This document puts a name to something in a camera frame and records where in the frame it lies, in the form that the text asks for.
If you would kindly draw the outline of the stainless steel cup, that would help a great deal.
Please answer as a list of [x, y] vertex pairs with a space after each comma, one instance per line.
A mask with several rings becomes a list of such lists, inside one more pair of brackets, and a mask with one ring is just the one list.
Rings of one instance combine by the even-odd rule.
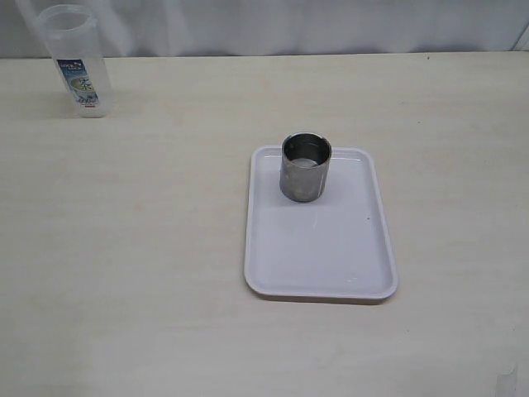
[[326, 186], [332, 147], [323, 136], [297, 132], [287, 136], [281, 146], [279, 187], [294, 202], [319, 199]]

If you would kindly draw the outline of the white rectangular plastic tray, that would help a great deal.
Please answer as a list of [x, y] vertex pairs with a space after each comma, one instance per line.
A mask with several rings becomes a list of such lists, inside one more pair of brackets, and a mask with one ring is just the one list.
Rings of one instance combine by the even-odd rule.
[[311, 203], [279, 187], [280, 146], [250, 160], [245, 282], [278, 299], [379, 302], [398, 289], [398, 272], [373, 158], [336, 147], [326, 187]]

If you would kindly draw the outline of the white backdrop curtain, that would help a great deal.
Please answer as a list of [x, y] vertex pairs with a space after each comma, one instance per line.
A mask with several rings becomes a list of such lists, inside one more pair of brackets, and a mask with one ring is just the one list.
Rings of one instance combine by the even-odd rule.
[[111, 57], [514, 49], [525, 1], [91, 1]]

